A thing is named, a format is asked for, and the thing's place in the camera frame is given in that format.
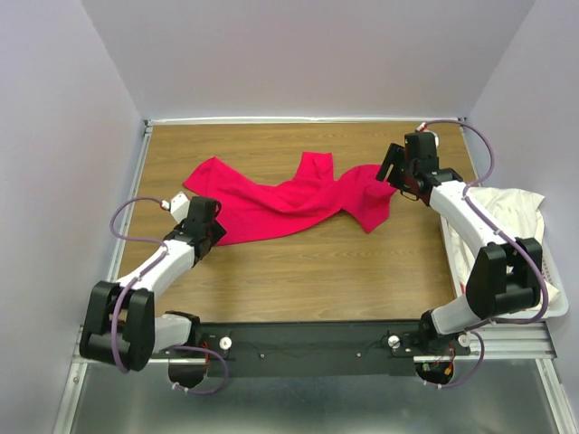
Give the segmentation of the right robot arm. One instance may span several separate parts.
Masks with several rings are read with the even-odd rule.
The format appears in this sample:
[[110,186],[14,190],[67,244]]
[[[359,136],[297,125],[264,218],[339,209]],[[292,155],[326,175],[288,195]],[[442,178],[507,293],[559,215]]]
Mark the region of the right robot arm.
[[469,194],[469,185],[452,168],[439,165],[438,139],[431,131],[405,135],[391,144],[376,175],[401,193],[436,211],[466,243],[474,257],[462,295],[422,314],[414,337],[427,354],[437,354],[458,335],[486,324],[505,323],[516,312],[548,306],[542,275],[543,249],[533,238],[516,238]]

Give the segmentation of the pink t-shirt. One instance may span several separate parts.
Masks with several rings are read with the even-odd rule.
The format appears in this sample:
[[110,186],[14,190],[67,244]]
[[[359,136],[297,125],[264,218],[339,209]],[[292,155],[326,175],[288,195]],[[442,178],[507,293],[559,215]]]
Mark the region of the pink t-shirt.
[[309,229],[347,212],[369,233],[390,215],[396,189],[375,179],[379,165],[358,165],[334,176],[330,153],[304,152],[296,173],[277,184],[258,184],[217,157],[183,182],[189,191],[219,201],[220,246],[264,241]]

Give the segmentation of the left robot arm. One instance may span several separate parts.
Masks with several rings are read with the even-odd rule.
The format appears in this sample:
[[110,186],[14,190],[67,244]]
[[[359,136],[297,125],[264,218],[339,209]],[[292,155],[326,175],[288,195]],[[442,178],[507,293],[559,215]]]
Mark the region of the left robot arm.
[[157,249],[133,271],[93,287],[82,327],[80,355],[122,373],[142,370],[153,354],[166,349],[182,357],[199,350],[199,318],[179,311],[157,315],[156,300],[226,233],[218,222],[222,205],[216,199],[178,193],[156,203],[175,227],[161,239],[142,238]]

